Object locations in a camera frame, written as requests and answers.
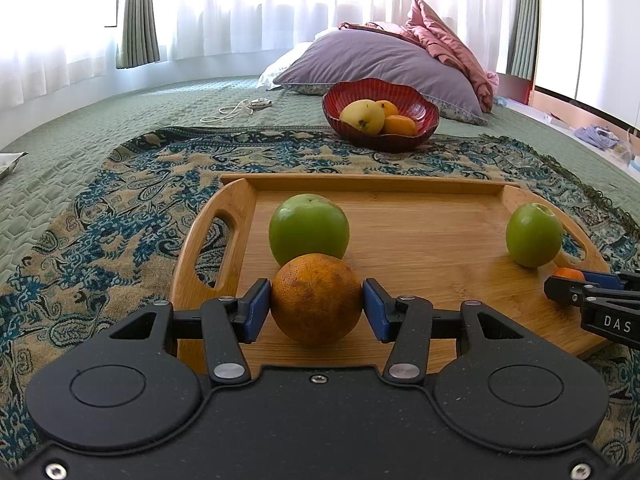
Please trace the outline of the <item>green curtain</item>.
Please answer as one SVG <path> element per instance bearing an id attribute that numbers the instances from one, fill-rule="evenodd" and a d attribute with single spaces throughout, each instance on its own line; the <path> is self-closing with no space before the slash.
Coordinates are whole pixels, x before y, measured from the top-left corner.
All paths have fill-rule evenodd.
<path id="1" fill-rule="evenodd" d="M 117 0 L 116 68 L 129 70 L 160 60 L 153 0 Z"/>
<path id="2" fill-rule="evenodd" d="M 515 0 L 506 73 L 532 81 L 538 46 L 540 0 Z"/>

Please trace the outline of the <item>small green apple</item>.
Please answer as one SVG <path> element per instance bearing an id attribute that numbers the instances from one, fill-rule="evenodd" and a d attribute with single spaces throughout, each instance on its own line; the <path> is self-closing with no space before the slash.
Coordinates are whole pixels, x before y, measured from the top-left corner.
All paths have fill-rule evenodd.
<path id="1" fill-rule="evenodd" d="M 560 251 L 563 225 L 554 212 L 540 203 L 519 206 L 506 226 L 506 248 L 524 268 L 539 268 Z"/>

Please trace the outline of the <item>wooden bamboo tray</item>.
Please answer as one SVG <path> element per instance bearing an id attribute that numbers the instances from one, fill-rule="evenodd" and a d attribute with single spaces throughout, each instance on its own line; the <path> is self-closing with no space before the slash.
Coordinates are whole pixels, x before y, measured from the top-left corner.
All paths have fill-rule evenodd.
<path id="1" fill-rule="evenodd" d="M 527 270 L 506 250 L 506 225 L 536 195 L 515 183 L 356 174 L 224 174 L 183 244 L 169 298 L 192 310 L 210 298 L 239 296 L 272 278 L 268 226 L 273 211 L 300 193 L 322 195 L 347 216 L 346 263 L 392 295 L 403 292 L 456 310 L 477 299 L 584 358 L 604 346 L 579 314 L 544 296 L 553 266 Z"/>

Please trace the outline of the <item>blue paisley blanket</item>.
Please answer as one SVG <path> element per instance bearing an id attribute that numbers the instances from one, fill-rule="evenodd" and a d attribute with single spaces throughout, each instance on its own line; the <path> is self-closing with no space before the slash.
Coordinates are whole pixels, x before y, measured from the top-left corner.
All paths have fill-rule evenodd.
<path id="1" fill-rule="evenodd" d="M 508 136 L 432 136 L 416 151 L 355 148 L 320 131 L 165 128 L 120 144 L 1 285 L 1 461 L 39 445 L 24 403 L 44 364 L 168 294 L 190 225 L 225 172 L 464 177 L 524 184 L 562 208 L 615 271 L 639 265 L 636 218 L 575 168 Z"/>

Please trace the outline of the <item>orange in bowl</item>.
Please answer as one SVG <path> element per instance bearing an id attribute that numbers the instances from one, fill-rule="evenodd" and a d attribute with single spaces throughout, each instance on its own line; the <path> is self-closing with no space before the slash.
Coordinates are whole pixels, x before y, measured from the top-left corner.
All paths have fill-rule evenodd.
<path id="1" fill-rule="evenodd" d="M 378 105 L 382 108 L 383 112 L 385 113 L 386 116 L 390 116 L 390 115 L 398 115 L 399 114 L 399 110 L 397 108 L 397 106 L 387 100 L 379 100 L 378 101 Z"/>
<path id="2" fill-rule="evenodd" d="M 393 136 L 417 136 L 419 128 L 416 122 L 408 116 L 388 115 L 385 118 L 382 133 Z"/>

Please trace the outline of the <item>front orange in bowl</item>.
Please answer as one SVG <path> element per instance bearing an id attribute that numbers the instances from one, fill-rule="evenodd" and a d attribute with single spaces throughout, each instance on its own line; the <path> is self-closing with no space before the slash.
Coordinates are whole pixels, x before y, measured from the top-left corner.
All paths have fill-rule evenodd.
<path id="1" fill-rule="evenodd" d="M 419 128 L 416 122 L 408 116 L 388 115 L 385 118 L 382 133 L 393 136 L 417 136 Z"/>

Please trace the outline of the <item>back orange in bowl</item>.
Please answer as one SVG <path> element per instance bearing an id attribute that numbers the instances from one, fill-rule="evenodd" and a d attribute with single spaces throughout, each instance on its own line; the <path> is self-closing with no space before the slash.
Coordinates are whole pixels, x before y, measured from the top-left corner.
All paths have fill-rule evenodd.
<path id="1" fill-rule="evenodd" d="M 382 108 L 383 112 L 385 113 L 386 116 L 390 116 L 390 115 L 398 115 L 399 114 L 399 110 L 397 108 L 397 106 L 387 100 L 379 100 L 378 101 L 378 105 Z"/>

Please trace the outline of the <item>large green apple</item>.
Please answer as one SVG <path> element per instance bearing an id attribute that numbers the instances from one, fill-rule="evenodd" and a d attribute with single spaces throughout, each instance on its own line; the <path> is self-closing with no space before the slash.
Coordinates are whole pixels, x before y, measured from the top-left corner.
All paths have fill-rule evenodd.
<path id="1" fill-rule="evenodd" d="M 341 259 L 350 239 L 343 209 L 317 194 L 297 194 L 280 203 L 271 216 L 268 235 L 279 266 L 307 254 Z"/>

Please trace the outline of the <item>large brownish orange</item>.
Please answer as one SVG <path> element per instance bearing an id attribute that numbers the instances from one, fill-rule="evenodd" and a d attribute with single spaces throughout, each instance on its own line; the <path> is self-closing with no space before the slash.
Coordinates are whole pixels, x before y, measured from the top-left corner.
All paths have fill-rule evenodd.
<path id="1" fill-rule="evenodd" d="M 360 319 L 361 282 L 339 258 L 302 255 L 272 280 L 270 310 L 281 332 L 299 344 L 334 344 Z"/>

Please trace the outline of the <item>right green curtain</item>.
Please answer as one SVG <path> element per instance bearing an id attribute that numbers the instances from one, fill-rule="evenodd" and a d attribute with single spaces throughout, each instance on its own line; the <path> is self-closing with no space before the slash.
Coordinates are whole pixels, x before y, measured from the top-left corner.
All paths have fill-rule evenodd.
<path id="1" fill-rule="evenodd" d="M 506 73 L 532 81 L 538 46 L 540 0 L 515 0 Z"/>

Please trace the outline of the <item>left green curtain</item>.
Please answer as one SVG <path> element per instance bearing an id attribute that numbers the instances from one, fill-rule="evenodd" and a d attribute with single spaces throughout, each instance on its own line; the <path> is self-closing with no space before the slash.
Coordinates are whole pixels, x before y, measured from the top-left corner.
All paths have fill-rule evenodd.
<path id="1" fill-rule="evenodd" d="M 129 70 L 160 60 L 153 0 L 117 0 L 116 68 Z"/>

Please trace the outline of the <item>pink crumpled cloth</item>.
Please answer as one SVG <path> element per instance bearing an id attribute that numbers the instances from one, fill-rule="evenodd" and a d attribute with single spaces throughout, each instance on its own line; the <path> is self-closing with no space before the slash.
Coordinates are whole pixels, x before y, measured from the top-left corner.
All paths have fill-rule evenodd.
<path id="1" fill-rule="evenodd" d="M 462 73 L 474 90 L 480 110 L 483 113 L 492 110 L 499 76 L 480 65 L 474 53 L 424 0 L 413 0 L 407 21 L 402 25 L 343 22 L 338 28 L 376 32 L 415 44 L 439 63 Z"/>

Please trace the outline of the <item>green quilted bedspread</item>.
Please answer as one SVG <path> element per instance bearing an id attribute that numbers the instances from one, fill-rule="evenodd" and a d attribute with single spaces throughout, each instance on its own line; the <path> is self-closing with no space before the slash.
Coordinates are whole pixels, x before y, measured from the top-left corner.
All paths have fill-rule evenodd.
<path id="1" fill-rule="evenodd" d="M 203 119 L 221 105 L 258 96 L 247 78 L 131 93 L 47 122 L 12 143 L 21 153 L 1 183 L 1 273 L 25 255 L 71 206 L 91 206 L 137 172 L 163 170 L 168 156 L 194 162 L 180 197 L 201 207 L 223 172 L 321 172 L 464 177 L 526 185 L 563 209 L 615 271 L 639 264 L 639 185 L 582 144 L 507 107 L 484 126 L 442 120 L 407 153 L 357 148 L 328 125 L 318 96 L 271 93 L 268 110 L 219 126 Z"/>

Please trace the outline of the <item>purple pillow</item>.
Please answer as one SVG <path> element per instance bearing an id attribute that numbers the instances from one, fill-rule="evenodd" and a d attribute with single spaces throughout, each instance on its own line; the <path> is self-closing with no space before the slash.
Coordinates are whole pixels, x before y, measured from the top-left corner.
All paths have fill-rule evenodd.
<path id="1" fill-rule="evenodd" d="M 460 70 L 405 39 L 374 30 L 327 32 L 274 78 L 278 87 L 322 96 L 334 84 L 376 78 L 404 84 L 435 104 L 442 117 L 486 125 L 472 84 Z"/>

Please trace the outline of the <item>small orange mandarin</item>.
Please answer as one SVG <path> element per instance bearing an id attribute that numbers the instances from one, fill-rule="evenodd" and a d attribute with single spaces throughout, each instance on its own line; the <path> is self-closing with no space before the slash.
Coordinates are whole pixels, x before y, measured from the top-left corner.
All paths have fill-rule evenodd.
<path id="1" fill-rule="evenodd" d="M 586 280 L 584 272 L 574 268 L 557 268 L 553 272 L 553 276 L 578 282 L 584 282 Z"/>

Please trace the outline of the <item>white paper at bed edge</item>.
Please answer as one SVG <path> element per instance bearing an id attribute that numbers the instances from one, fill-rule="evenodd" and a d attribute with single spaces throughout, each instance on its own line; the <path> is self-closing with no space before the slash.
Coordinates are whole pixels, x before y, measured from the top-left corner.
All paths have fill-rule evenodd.
<path id="1" fill-rule="evenodd" d="M 4 179 L 5 177 L 7 177 L 15 169 L 17 163 L 26 155 L 26 152 L 1 153 L 0 179 Z"/>

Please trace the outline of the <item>blue clothes on floor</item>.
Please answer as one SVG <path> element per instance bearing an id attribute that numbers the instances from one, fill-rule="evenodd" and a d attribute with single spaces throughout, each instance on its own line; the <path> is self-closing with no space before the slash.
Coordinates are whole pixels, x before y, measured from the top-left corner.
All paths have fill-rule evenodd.
<path id="1" fill-rule="evenodd" d="M 612 150 L 620 142 L 608 128 L 599 125 L 577 128 L 574 130 L 574 137 L 601 151 Z"/>

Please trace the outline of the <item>red ribbed bowl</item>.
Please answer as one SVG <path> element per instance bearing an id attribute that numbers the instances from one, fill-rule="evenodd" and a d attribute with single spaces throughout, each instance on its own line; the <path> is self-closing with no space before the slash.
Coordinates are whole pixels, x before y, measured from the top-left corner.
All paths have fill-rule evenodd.
<path id="1" fill-rule="evenodd" d="M 381 152 L 412 151 L 439 125 L 438 108 L 419 92 L 376 78 L 334 84 L 322 108 L 341 139 Z"/>

